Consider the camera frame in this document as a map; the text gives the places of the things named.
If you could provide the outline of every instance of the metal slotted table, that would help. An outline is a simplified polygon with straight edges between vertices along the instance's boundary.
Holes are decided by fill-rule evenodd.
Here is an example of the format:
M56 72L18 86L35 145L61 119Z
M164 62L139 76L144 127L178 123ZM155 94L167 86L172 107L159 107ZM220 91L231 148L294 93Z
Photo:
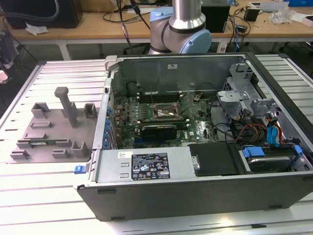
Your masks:
M258 56L310 121L313 85L290 59ZM38 65L0 121L0 230L1 234L313 234L313 194L289 209L210 214L187 217L100 222L73 189L86 175L74 175L77 163L8 164L25 127L33 103L61 108L54 90L67 86L77 108L86 102L100 106L107 72L104 60L47 62ZM263 92L270 97L265 86Z

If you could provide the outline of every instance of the workbench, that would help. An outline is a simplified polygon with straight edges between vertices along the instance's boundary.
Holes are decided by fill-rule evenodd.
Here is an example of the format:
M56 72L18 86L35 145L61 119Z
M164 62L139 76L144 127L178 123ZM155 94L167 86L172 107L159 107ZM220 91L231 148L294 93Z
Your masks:
M248 4L248 0L238 0L239 6L232 6L230 13ZM313 7L293 7L298 13L312 14ZM256 22L251 22L251 32L245 37L245 42L305 42L313 41L313 29L299 22L274 25L269 22L270 13L262 13ZM98 44L103 54L102 44L126 43L120 23L110 23L102 19L104 13L84 13L83 19L75 29L50 28L46 34L31 35L24 29L11 30L22 44L25 45L58 45L64 60L70 60L68 50L70 44ZM123 12L123 18L135 16L133 13ZM149 14L143 17L149 22ZM112 14L111 20L118 21L119 15ZM246 24L236 19L238 24ZM132 44L149 43L150 32L141 22L127 23L127 30ZM224 33L213 33L213 42L218 42L218 51L225 52L232 35L231 23L228 22Z
M313 83L310 78L288 58L278 55L257 57L313 122ZM0 120L1 234L62 235L69 232L87 234L90 231L101 231L105 235L313 233L313 194L289 209L100 222L73 189L76 182L78 184L87 176L73 174L78 163L8 164L10 152L15 149L17 139L22 137L33 116L30 111L33 104L46 102L50 109L62 108L54 96L58 86L68 87L69 99L77 108L82 108L86 102L100 107L104 82L108 77L104 62L54 61L37 65ZM261 86L261 89L270 97L266 86Z

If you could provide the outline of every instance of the computer case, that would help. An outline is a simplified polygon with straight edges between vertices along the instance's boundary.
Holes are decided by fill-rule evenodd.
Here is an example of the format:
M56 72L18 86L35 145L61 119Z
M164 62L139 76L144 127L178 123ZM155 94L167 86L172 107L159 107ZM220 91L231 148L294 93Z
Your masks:
M224 33L230 5L226 0L202 0L201 11L206 17L206 29Z
M58 0L60 14L52 22L30 21L7 17L13 29L26 27L26 22L34 26L76 28L83 16L80 0ZM55 13L54 0L0 0L4 12L17 12L39 17L49 17Z

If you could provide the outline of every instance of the blue connector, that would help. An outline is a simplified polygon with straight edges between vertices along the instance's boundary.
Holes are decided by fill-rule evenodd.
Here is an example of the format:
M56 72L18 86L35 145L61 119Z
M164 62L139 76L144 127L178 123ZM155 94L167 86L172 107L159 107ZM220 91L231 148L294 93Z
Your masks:
M265 153L261 147L247 147L243 150L245 158L262 157Z
M278 130L276 127L273 126L268 127L267 142L269 144L274 144L276 147L279 147L279 143L276 142L277 134Z
M74 174L85 174L86 173L86 167L84 165L77 165L74 169Z
M295 145L293 148L295 149L298 157L300 157L303 153L302 148L299 145Z

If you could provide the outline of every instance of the warning label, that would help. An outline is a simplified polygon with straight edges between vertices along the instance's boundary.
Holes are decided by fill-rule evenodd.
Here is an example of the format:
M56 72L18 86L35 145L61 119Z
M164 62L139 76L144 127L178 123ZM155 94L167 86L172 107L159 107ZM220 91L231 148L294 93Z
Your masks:
M132 155L133 180L159 180L170 178L167 153Z

